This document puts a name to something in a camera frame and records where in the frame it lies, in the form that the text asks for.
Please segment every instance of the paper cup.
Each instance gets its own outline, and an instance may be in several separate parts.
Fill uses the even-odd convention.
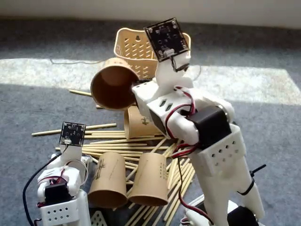
[[[88,199],[102,208],[117,208],[127,203],[126,167],[121,154],[107,152],[100,156]]]
[[[145,206],[164,206],[168,203],[166,158],[163,155],[141,155],[129,200]]]
[[[138,75],[125,60],[110,58],[92,79],[91,94],[100,106],[125,109],[135,102],[131,87],[138,80]]]
[[[127,139],[160,133],[157,127],[140,114],[136,106],[131,106],[124,111],[124,130]]]

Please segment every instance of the perforated bracket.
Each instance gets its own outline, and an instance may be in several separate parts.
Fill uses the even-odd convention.
[[[230,128],[231,134],[198,153],[204,172],[210,176],[233,165],[246,154],[240,128],[233,124],[230,124]]]
[[[62,225],[79,220],[77,200],[63,202],[40,208],[43,226]]]
[[[91,217],[91,226],[107,226],[101,211],[96,211]]]

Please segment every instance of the wall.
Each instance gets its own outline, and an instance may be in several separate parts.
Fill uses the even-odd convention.
[[[1,16],[165,20],[301,28],[301,0],[0,0]]]

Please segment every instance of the black wire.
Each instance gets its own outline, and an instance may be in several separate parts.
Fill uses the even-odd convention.
[[[38,221],[42,221],[42,219],[35,219],[35,220],[33,221],[34,226],[38,226]]]
[[[62,155],[62,153],[59,153],[56,157],[53,157],[52,159],[50,159],[45,165],[43,165],[41,168],[39,168],[27,181],[26,185],[24,186],[23,189],[23,205],[24,205],[24,210],[25,210],[25,214],[26,214],[26,218],[28,220],[28,223],[30,224],[30,226],[35,226],[35,224],[32,222],[32,218],[29,214],[28,211],[28,207],[27,207],[27,201],[26,201],[26,190],[29,186],[29,184],[32,182],[32,180],[35,178],[36,175],[38,175],[38,173],[40,173],[47,165],[49,165],[50,163],[52,163],[55,159],[57,159],[60,155]]]

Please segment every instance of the white cable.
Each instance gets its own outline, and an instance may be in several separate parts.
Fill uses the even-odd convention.
[[[87,181],[87,179],[88,179],[88,176],[89,176],[89,170],[88,170],[88,168],[86,167],[86,165],[82,162],[82,161],[80,161],[80,160],[78,160],[78,159],[72,159],[72,160],[69,160],[66,164],[65,164],[65,166],[67,166],[70,162],[73,162],[73,161],[77,161],[77,162],[79,162],[80,164],[82,164],[84,167],[85,167],[85,170],[86,170],[86,176],[85,176],[85,180],[84,180],[84,182],[81,184],[81,186]]]

